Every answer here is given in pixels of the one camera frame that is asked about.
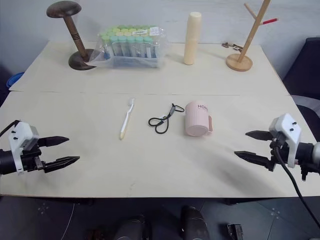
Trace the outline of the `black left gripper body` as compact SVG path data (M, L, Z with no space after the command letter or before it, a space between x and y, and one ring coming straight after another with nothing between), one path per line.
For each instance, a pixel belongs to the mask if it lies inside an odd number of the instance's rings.
M46 146L45 139L39 139L29 150L23 150L21 155L21 162L23 170L32 172L35 170L43 170L45 172L46 162L40 160L42 154L40 147Z

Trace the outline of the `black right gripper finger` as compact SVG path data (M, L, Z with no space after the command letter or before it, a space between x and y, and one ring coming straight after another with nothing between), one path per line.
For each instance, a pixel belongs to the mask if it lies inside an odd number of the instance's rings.
M260 141L271 141L272 134L269 131L252 130L245 133L246 136Z
M235 151L235 155L237 155L239 158L245 160L246 162L249 162L251 164L263 166L269 171L274 171L274 163L269 160L267 157L257 155L256 153L249 152L249 151Z

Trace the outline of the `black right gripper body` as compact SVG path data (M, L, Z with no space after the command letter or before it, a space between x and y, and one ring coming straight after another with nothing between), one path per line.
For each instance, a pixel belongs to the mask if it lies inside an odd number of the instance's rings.
M283 133L278 133L269 145L271 148L270 161L273 164L285 165L288 163L289 146L286 143L286 136Z

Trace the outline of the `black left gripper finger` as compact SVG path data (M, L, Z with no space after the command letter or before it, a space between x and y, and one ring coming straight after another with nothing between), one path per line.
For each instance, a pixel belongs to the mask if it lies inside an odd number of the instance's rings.
M70 139L63 136L43 137L38 140L39 147L52 147L69 141Z
M44 165L43 170L45 173L57 171L75 163L79 159L80 159L80 156L62 157L62 158L56 159L55 161L46 163Z

